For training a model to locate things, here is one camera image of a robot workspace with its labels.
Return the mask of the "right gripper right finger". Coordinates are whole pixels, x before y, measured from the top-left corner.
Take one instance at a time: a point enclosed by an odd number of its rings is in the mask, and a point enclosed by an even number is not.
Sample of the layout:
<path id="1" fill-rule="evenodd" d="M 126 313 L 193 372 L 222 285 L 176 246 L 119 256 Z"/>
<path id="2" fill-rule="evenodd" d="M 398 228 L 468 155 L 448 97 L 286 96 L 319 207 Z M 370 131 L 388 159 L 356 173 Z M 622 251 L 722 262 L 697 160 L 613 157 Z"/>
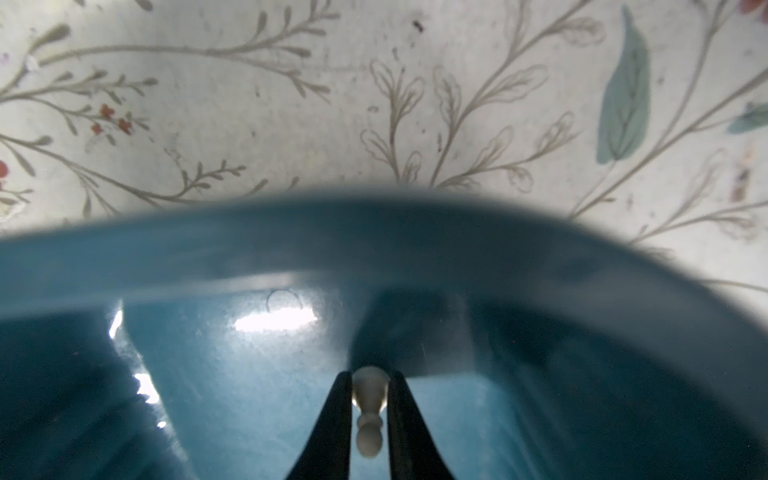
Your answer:
<path id="1" fill-rule="evenodd" d="M 454 480 L 440 456 L 404 375 L 395 371 L 387 397 L 387 435 L 392 480 Z"/>

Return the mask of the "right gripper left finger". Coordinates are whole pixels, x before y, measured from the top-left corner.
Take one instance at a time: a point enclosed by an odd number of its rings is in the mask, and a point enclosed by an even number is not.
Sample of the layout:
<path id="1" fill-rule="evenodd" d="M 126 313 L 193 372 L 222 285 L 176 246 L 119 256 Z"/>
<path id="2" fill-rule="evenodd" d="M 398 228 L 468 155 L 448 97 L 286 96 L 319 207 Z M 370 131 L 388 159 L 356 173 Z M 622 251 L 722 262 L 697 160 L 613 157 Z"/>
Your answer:
<path id="1" fill-rule="evenodd" d="M 352 391 L 352 374 L 339 373 L 287 480 L 349 478 Z"/>

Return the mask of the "white chess pawn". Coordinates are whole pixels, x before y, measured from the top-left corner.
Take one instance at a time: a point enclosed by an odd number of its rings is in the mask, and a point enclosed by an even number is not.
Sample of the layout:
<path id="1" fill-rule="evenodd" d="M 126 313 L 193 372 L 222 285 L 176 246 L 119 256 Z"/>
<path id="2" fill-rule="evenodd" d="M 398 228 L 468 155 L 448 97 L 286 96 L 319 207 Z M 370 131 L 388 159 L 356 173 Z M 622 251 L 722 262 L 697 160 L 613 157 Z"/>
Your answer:
<path id="1" fill-rule="evenodd" d="M 358 408 L 356 446 L 364 458 L 375 458 L 383 446 L 383 419 L 387 406 L 389 375 L 375 366 L 365 366 L 352 374 L 352 401 Z"/>

